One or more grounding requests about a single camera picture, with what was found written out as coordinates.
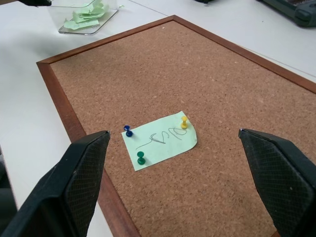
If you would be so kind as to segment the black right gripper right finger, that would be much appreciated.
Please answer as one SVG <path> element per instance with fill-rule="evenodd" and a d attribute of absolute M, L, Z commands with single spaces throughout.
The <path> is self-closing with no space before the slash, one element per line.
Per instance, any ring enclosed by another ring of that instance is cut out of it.
<path fill-rule="evenodd" d="M 316 237 L 316 165 L 284 138 L 251 129 L 238 136 L 280 237 Z"/>

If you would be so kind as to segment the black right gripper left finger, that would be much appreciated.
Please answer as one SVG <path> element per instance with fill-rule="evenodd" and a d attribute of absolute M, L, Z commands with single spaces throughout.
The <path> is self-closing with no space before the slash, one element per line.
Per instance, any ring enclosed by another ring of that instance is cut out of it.
<path fill-rule="evenodd" d="M 35 185 L 0 237 L 86 237 L 98 200 L 108 131 L 73 142 Z"/>

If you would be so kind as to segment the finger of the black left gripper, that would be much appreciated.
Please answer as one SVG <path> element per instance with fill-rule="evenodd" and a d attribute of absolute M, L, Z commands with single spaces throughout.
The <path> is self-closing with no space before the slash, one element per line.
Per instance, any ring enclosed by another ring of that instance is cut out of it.
<path fill-rule="evenodd" d="M 18 0 L 19 2 L 27 5 L 27 6 L 51 6 L 51 0 Z"/>

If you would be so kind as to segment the light green paper note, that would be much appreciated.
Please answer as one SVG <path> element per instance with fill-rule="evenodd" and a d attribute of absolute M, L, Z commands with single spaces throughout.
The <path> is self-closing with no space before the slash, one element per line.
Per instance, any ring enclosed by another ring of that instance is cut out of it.
<path fill-rule="evenodd" d="M 135 171 L 184 153 L 197 144 L 192 123 L 187 120 L 188 128 L 181 128 L 182 116 L 186 115 L 180 111 L 131 129 L 132 137 L 127 137 L 125 131 L 121 133 Z M 137 162 L 139 151 L 144 153 L 144 165 Z"/>

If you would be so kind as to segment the green paper scrap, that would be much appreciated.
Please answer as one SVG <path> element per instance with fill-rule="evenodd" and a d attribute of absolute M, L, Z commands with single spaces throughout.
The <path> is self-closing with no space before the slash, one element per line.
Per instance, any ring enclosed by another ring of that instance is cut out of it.
<path fill-rule="evenodd" d="M 109 8 L 109 4 L 103 3 L 102 0 L 95 0 L 89 5 L 74 11 L 73 20 L 75 22 L 82 22 L 84 20 L 99 18 L 102 17 Z"/>
<path fill-rule="evenodd" d="M 71 20 L 64 21 L 64 27 L 71 30 L 78 30 L 81 28 L 92 27 L 99 25 L 99 20 L 94 19 L 83 19 L 83 18 L 72 18 Z"/>

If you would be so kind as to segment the clear plastic container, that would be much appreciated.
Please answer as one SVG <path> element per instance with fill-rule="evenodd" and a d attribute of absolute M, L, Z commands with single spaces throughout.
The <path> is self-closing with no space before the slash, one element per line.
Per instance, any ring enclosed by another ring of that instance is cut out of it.
<path fill-rule="evenodd" d="M 61 34 L 71 35 L 93 35 L 97 33 L 105 24 L 107 24 L 118 12 L 119 7 L 117 0 L 102 0 L 103 3 L 109 4 L 109 10 L 102 16 L 97 18 L 99 25 L 71 30 L 64 27 L 64 21 L 73 18 L 73 12 L 79 8 L 85 7 L 95 0 L 52 0 L 51 6 L 48 7 L 48 12 Z"/>

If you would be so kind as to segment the cork board with wooden frame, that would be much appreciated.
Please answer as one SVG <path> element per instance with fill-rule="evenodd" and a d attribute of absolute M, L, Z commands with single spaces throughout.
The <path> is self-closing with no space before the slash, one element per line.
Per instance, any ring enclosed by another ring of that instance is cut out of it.
<path fill-rule="evenodd" d="M 241 128 L 288 139 L 316 164 L 316 83 L 178 16 L 37 66 L 71 141 L 110 131 L 98 202 L 114 237 L 278 237 Z M 197 144 L 135 171 L 123 127 L 178 112 Z"/>

